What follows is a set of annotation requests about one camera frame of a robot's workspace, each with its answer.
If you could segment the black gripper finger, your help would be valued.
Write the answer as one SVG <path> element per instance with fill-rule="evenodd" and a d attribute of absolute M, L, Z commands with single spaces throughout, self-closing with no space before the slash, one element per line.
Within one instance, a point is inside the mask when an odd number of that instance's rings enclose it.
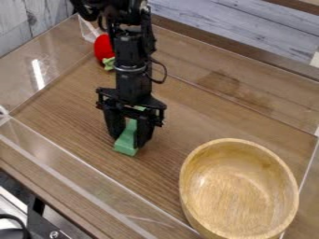
<path fill-rule="evenodd" d="M 105 121 L 109 130 L 109 134 L 114 139 L 118 139 L 126 128 L 126 119 L 122 112 L 118 109 L 106 108 L 103 110 Z"/>
<path fill-rule="evenodd" d="M 138 147 L 142 148 L 153 138 L 155 125 L 149 118 L 138 119 Z"/>

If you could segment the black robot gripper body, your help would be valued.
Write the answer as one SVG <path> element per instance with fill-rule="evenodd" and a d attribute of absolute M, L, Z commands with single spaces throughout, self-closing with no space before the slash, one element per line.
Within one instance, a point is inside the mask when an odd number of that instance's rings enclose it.
<path fill-rule="evenodd" d="M 167 105 L 153 96 L 153 84 L 161 81 L 153 79 L 153 68 L 146 66 L 135 71 L 117 70 L 117 85 L 114 88 L 97 89 L 97 107 L 118 109 L 126 118 L 138 120 L 149 118 L 155 127 L 163 125 Z"/>

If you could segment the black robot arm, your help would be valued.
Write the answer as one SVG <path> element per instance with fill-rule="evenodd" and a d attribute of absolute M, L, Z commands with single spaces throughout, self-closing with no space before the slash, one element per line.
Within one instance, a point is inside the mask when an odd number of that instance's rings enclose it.
<path fill-rule="evenodd" d="M 97 107 L 103 111 L 113 138 L 122 136 L 126 121 L 138 122 L 134 147 L 151 140 L 163 125 L 166 103 L 153 96 L 153 58 L 157 38 L 153 31 L 153 13 L 147 0 L 70 0 L 87 21 L 95 21 L 110 37 L 115 52 L 117 87 L 97 90 Z"/>

